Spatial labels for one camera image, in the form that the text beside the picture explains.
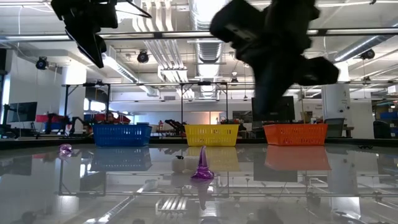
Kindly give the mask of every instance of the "monitor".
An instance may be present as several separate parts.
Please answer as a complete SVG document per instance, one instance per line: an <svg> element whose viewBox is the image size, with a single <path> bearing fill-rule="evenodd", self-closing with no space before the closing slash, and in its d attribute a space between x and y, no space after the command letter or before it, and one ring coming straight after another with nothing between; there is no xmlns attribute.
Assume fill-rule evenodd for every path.
<svg viewBox="0 0 398 224"><path fill-rule="evenodd" d="M253 121L293 121L295 119L293 96L282 96L274 109L267 114L258 114L254 98L251 98Z"/></svg>
<svg viewBox="0 0 398 224"><path fill-rule="evenodd" d="M35 121L37 102L11 103L8 111L8 122Z"/></svg>

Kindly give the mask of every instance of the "reflective surface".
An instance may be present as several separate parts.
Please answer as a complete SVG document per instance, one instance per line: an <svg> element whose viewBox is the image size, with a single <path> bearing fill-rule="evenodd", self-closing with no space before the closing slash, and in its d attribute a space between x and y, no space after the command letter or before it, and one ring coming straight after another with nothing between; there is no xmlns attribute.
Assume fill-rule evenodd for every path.
<svg viewBox="0 0 398 224"><path fill-rule="evenodd" d="M76 145L0 152L0 223L398 223L398 151Z"/></svg>

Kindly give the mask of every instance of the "ceiling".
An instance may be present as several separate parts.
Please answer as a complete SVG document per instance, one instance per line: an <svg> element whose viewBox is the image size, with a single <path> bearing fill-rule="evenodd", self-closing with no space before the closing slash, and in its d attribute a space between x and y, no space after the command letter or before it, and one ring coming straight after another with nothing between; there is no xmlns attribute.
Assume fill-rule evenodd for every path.
<svg viewBox="0 0 398 224"><path fill-rule="evenodd" d="M4 7L5 4L10 5L25 4L22 1L16 0L0 0L0 35L9 34L64 34L64 24L58 20L50 7L46 7L43 3L39 6L34 6L35 9L29 7ZM41 2L38 0L28 0L23 2ZM250 1L258 8L266 7L266 1ZM355 3L364 2L361 0L345 0L345 1L317 1L317 4L327 6L327 4L336 3ZM319 28L345 28L345 27L383 27L387 22L391 21L397 15L398 1L385 1L389 3L375 3L358 4L350 6L335 6L335 7L321 7L321 16L314 20L310 27L314 29ZM192 30L190 22L190 12L187 0L173 0L172 2L172 25L176 31ZM152 8L152 14L155 14L155 9ZM102 32L135 32L132 28L132 19L124 19L117 29L103 29ZM362 36L352 37L314 37L313 45L305 53L307 57L326 56L339 52L353 42L362 38ZM193 79L197 74L197 59L195 53L195 44L188 43L189 40L177 40L178 49L183 60L183 65L187 67L188 79ZM128 70L134 72L142 82L162 82L158 77L158 63L149 52L149 62L142 64L138 63L136 57L140 49L146 49L143 41L138 40L112 40L107 41L107 45L112 46L117 52L117 61L122 63ZM81 63L88 66L88 79L103 79L112 83L128 82L118 72L115 72L109 67L97 69L85 56L83 56L77 49L74 42L34 42L21 44L22 51L35 50L53 50L62 49L70 52L71 55L81 59ZM372 61L362 61L360 59L350 59L349 75L350 78L358 78L364 74L385 69L387 67L398 64L398 51L389 54L398 49L398 38L393 37L375 47L373 50L376 53L373 63L366 65ZM233 58L230 52L234 50L228 45L224 44L222 52L222 59L220 65L219 76L224 77L222 80L230 81L232 77L231 72L238 73L237 77L240 82L252 82L252 71L246 68L242 62ZM398 78L398 69L393 70L385 75L375 78L375 80L390 80ZM375 86L375 91L380 91L380 88L385 85ZM114 91L141 91L138 88L115 88Z"/></svg>

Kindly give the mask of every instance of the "chair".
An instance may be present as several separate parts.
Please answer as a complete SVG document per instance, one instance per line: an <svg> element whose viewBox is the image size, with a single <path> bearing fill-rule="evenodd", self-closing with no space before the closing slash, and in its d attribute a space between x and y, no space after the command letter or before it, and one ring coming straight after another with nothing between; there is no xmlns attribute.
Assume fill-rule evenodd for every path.
<svg viewBox="0 0 398 224"><path fill-rule="evenodd" d="M391 139L390 125L384 121L373 121L373 133L375 139Z"/></svg>
<svg viewBox="0 0 398 224"><path fill-rule="evenodd" d="M325 120L328 125L327 138L341 138L343 135L344 118L330 118Z"/></svg>

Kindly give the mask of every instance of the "computer screen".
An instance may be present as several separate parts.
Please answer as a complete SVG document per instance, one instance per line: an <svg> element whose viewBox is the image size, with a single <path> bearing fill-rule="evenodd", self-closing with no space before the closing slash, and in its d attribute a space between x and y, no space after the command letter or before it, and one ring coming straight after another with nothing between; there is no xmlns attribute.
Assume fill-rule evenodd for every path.
<svg viewBox="0 0 398 224"><path fill-rule="evenodd" d="M293 96L282 96L278 104L267 114L256 113L254 98L251 98L251 108L253 121L293 121L295 119Z"/></svg>
<svg viewBox="0 0 398 224"><path fill-rule="evenodd" d="M8 111L8 122L35 121L36 109L37 102L11 103Z"/></svg>

